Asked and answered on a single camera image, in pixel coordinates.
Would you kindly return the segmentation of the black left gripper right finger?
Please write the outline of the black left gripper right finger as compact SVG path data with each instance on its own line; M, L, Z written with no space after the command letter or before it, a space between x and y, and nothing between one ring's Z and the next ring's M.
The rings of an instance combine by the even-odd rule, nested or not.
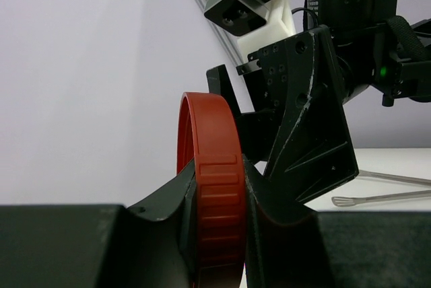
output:
M314 158L272 180L244 166L249 287L430 286L428 212L317 212L298 200L351 180L354 157Z

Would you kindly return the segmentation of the red round lid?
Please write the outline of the red round lid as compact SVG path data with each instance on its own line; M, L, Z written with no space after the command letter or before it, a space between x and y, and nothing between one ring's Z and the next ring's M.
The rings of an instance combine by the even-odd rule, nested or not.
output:
M246 250L242 150L231 109L216 94L185 92L176 169L195 164L195 287L239 287Z

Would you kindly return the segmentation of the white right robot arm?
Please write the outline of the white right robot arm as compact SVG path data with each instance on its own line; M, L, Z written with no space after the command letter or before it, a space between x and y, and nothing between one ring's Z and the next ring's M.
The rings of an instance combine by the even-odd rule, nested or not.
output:
M235 36L236 70L254 110L242 113L225 69L207 72L229 103L245 157L263 185L307 203L359 173L344 105L368 87L430 101L430 21L409 24L397 0L304 0L302 31L288 0L207 0L205 17Z

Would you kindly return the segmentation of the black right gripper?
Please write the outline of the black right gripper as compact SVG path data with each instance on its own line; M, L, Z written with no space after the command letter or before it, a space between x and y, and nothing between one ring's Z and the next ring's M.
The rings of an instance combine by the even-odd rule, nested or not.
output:
M242 153L267 161L265 177L279 193L307 203L358 174L328 26L261 47L236 70L253 112L240 111L225 65L207 70L209 92L228 103Z

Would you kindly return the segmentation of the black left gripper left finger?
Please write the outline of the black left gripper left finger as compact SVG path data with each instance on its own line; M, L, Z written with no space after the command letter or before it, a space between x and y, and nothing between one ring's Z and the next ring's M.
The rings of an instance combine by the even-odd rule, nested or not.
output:
M3 205L2 287L191 287L180 252L189 163L138 203Z

